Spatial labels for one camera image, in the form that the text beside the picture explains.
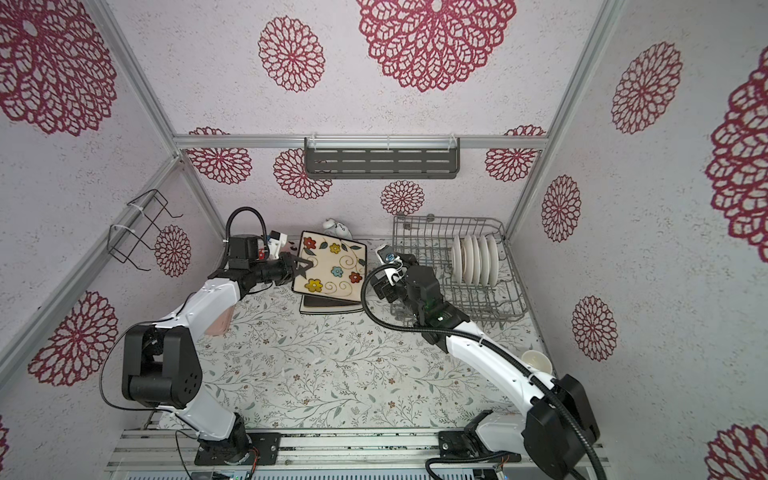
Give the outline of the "white round plate one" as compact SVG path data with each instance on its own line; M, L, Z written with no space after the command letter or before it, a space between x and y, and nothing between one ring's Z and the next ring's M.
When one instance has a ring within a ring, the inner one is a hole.
M463 253L459 236L455 236L452 243L452 279L456 284L463 281Z

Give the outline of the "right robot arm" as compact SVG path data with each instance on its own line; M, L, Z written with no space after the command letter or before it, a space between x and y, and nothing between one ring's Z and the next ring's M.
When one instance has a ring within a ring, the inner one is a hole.
M528 457L551 479L580 478L577 465L588 459L595 476L607 476L595 449L599 428L588 396L570 375L556 378L524 362L492 340L470 317L447 301L434 270L415 256L390 245L378 248L380 266L362 284L379 299L401 302L415 323L402 326L377 317L369 305L366 315L378 326L403 333L418 333L430 345L464 362L491 382L522 415L515 421L505 414L485 411L449 442L446 452L426 461L431 478L436 464L490 463Z

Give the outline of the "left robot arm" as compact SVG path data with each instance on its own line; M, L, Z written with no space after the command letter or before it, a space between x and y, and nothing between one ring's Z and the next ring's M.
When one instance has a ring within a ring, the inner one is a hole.
M250 439L242 417L202 386L196 341L259 284L275 286L304 277L312 262L283 252L275 260L228 260L183 304L155 322L141 322L124 336L122 395L146 408L174 414L198 441L237 451Z

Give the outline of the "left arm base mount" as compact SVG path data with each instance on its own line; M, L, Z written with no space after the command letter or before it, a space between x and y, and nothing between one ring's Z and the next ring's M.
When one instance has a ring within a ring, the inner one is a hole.
M249 433L243 418L235 416L229 437L220 441L198 441L196 466L275 465L280 448L280 433Z

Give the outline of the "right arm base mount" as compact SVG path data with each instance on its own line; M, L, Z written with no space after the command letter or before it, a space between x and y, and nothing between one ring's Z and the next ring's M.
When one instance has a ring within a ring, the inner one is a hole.
M493 411L483 410L462 430L441 430L438 432L438 447L441 459L476 460L499 453L491 450L481 441L477 429L480 423L491 416Z

